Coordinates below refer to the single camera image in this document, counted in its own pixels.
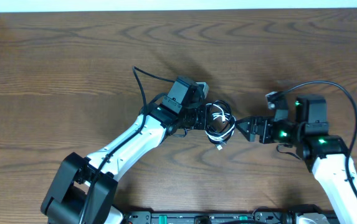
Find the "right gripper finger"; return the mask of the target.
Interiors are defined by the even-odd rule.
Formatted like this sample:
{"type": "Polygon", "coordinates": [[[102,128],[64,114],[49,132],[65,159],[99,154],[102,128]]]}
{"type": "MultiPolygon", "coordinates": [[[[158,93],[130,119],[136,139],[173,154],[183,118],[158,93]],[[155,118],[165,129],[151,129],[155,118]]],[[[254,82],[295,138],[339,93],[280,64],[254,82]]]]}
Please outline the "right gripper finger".
{"type": "Polygon", "coordinates": [[[248,116],[248,117],[242,118],[240,120],[237,120],[236,125],[237,126],[245,125],[245,124],[251,125],[252,123],[256,123],[258,118],[259,118],[258,116],[248,116]]]}
{"type": "Polygon", "coordinates": [[[236,128],[249,142],[255,141],[254,126],[251,124],[236,124],[236,128]]]}

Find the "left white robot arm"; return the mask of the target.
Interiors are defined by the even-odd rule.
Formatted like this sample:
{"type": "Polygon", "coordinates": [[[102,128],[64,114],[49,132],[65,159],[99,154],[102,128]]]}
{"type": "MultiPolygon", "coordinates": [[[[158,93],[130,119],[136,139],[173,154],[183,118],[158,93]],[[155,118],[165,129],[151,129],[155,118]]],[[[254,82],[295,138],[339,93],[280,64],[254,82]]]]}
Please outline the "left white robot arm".
{"type": "Polygon", "coordinates": [[[204,129],[205,82],[178,77],[169,93],[161,93],[140,112],[136,121],[100,150],[82,157],[73,152],[60,164],[40,206],[49,223],[121,223],[113,206],[123,175],[148,151],[178,129],[204,129]]]}

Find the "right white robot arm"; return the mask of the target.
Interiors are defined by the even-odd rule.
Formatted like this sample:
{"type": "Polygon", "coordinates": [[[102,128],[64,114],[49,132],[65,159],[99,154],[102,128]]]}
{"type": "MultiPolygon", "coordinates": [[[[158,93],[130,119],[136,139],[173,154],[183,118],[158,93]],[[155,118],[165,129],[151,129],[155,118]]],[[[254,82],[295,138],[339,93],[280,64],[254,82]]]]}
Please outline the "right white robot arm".
{"type": "Polygon", "coordinates": [[[321,95],[300,95],[296,119],[288,119],[288,104],[278,92],[266,96],[274,116],[249,116],[236,121],[246,140],[294,147],[294,156],[305,162],[320,183],[340,223],[357,223],[357,173],[350,149],[337,135],[329,134],[326,100],[321,95]]]}

